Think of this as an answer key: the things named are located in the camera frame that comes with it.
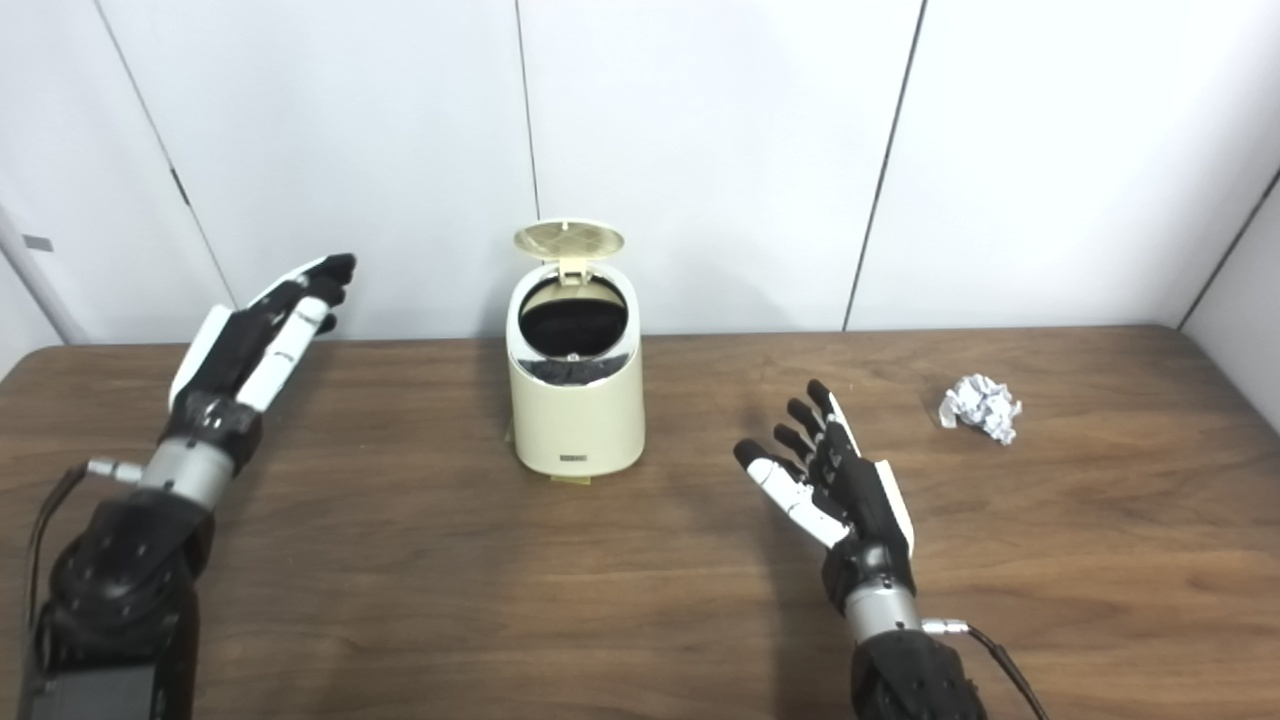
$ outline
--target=black cable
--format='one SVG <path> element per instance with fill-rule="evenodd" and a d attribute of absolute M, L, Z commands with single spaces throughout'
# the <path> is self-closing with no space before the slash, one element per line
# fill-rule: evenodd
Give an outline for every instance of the black cable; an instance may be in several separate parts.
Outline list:
<path fill-rule="evenodd" d="M 1044 706 L 1041 705 L 1039 700 L 1036 697 L 1036 691 L 1032 689 L 1032 684 L 1027 682 L 1027 678 L 1023 676 L 1018 665 L 1014 664 L 1014 659 L 1009 656 L 1009 651 L 1005 650 L 1005 646 L 996 643 L 996 641 L 991 639 L 986 633 L 973 625 L 969 625 L 969 637 L 980 642 L 982 646 L 987 648 L 987 652 L 991 653 L 996 665 L 1000 665 L 1000 669 L 1009 675 L 1009 679 L 1012 680 L 1018 692 L 1023 693 L 1023 697 L 1027 698 L 1027 702 L 1032 706 L 1032 712 L 1036 714 L 1036 717 L 1038 720 L 1048 720 L 1048 712 L 1044 712 Z"/>
<path fill-rule="evenodd" d="M 27 541 L 27 602 L 22 609 L 22 628 L 26 633 L 23 652 L 27 652 L 35 642 L 36 605 L 40 598 L 40 544 L 45 539 L 45 527 L 67 496 L 84 479 L 87 471 L 88 464 L 68 469 L 54 489 L 49 491 L 45 502 L 40 505 L 40 511 L 36 512 L 36 524 L 31 528 L 31 539 Z"/>

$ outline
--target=cream trash can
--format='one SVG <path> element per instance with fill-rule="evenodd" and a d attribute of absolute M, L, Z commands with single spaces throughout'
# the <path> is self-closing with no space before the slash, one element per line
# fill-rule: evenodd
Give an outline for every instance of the cream trash can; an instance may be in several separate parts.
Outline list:
<path fill-rule="evenodd" d="M 543 265 L 516 283 L 507 309 L 512 430 L 521 462 L 553 479 L 617 473 L 644 450 L 635 290 L 599 263 L 622 243 L 589 220 L 516 233 L 516 247 Z"/>

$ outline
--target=white wall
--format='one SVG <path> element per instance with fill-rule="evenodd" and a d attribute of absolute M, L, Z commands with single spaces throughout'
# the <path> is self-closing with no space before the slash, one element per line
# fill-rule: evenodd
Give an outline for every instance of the white wall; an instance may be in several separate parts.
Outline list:
<path fill-rule="evenodd" d="M 1280 192 L 1272 190 L 1184 332 L 1280 430 Z"/>
<path fill-rule="evenodd" d="M 61 345 L 13 265 L 0 254 L 0 378 L 28 352 Z"/>
<path fill-rule="evenodd" d="M 339 334 L 494 334 L 539 210 L 627 236 L 648 332 L 837 329 L 919 17 L 102 6 L 209 247 L 93 5 L 0 0 L 0 224 L 55 252 L 0 242 L 95 342 L 186 340 L 338 250 Z M 1280 165 L 1276 87 L 1268 0 L 929 4 L 847 327 L 1175 324 Z"/>
<path fill-rule="evenodd" d="M 543 217 L 627 237 L 646 332 L 840 329 L 918 10 L 522 3 Z"/>
<path fill-rule="evenodd" d="M 339 337 L 497 333 L 535 219 L 512 0 L 104 0 L 232 292 L 355 251 Z"/>
<path fill-rule="evenodd" d="M 0 242 L 73 341 L 191 337 L 228 296 L 93 3 L 0 18 Z"/>
<path fill-rule="evenodd" d="M 1277 90 L 1271 0 L 931 3 L 849 327 L 1178 324 Z"/>

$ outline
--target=open lid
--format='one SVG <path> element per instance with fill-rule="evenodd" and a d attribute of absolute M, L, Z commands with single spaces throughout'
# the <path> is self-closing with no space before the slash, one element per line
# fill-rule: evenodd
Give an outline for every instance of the open lid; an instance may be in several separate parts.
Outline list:
<path fill-rule="evenodd" d="M 516 233 L 516 247 L 539 260 L 600 260 L 622 250 L 618 231 L 579 219 L 543 220 Z"/>

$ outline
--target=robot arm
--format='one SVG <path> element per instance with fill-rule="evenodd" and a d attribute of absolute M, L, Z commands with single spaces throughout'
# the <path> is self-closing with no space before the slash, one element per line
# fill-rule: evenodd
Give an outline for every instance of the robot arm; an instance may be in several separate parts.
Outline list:
<path fill-rule="evenodd" d="M 41 507 L 28 553 L 87 474 L 132 486 L 99 505 L 56 559 L 49 598 L 28 596 L 20 720 L 191 716 L 198 646 L 195 580 L 214 536 L 214 507 L 253 456 L 262 413 L 316 334 L 335 327 L 356 259 L 330 255 L 287 273 L 243 310 L 216 306 L 174 377 L 169 420 L 151 461 L 93 460 Z"/>
<path fill-rule="evenodd" d="M 887 461 L 864 459 L 836 397 L 810 380 L 809 398 L 787 404 L 804 429 L 774 428 L 800 460 L 744 439 L 733 455 L 746 474 L 797 525 L 823 543 L 822 582 L 845 618 L 855 650 L 854 711 L 860 720 L 984 720 L 975 685 L 955 650 L 931 635 L 969 633 L 987 644 L 1037 712 L 1047 717 L 1004 648 L 959 620 L 922 620 L 915 609 L 915 533 Z"/>

